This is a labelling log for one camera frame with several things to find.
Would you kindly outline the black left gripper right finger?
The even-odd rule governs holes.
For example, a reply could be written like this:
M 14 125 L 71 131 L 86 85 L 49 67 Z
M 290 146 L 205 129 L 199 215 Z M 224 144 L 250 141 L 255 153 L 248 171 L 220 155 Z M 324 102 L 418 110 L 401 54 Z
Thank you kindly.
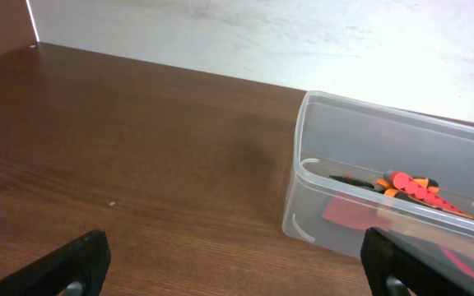
M 373 295 L 474 294 L 472 279 L 380 228 L 365 231 L 360 259 Z

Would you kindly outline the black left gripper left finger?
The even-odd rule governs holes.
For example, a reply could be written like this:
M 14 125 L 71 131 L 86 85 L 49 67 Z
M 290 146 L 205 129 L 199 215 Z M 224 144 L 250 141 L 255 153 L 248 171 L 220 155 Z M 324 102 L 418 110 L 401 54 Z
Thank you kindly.
M 98 296 L 110 262 L 106 233 L 95 229 L 0 279 L 0 295 Z

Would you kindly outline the red handled cutting pliers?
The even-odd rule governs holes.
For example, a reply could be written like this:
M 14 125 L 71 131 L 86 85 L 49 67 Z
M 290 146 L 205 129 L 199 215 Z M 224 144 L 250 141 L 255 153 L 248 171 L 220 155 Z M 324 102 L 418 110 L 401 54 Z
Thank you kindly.
M 474 270 L 471 267 L 465 265 L 452 251 L 442 246 L 440 246 L 440 250 L 461 272 L 474 278 Z

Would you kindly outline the orange black needle-nose pliers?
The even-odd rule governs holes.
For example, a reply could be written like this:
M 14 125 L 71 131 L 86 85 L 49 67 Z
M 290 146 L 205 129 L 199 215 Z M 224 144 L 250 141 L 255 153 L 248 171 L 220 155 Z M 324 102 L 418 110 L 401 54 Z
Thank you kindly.
M 330 178 L 332 178 L 336 181 L 339 181 L 341 183 L 346 183 L 346 184 L 349 184 L 349 185 L 352 185 L 352 186 L 355 186 L 355 187 L 361 187 L 361 188 L 364 188 L 364 189 L 368 189 L 372 192 L 377 192 L 377 193 L 383 194 L 383 189 L 380 186 L 376 185 L 375 182 L 374 182 L 374 184 L 371 184 L 369 182 L 366 182 L 366 181 L 358 179 L 358 178 L 352 178 L 351 176 L 330 175 Z

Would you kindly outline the orange screwdriver bit holder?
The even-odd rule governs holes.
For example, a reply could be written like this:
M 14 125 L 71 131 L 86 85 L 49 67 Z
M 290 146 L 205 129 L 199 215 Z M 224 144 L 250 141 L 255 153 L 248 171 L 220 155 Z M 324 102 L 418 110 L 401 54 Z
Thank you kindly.
M 409 201 L 421 206 L 447 212 L 469 220 L 474 217 L 458 209 L 439 195 L 439 184 L 431 178 L 412 177 L 402 171 L 390 171 L 375 184 L 383 189 L 387 197 Z

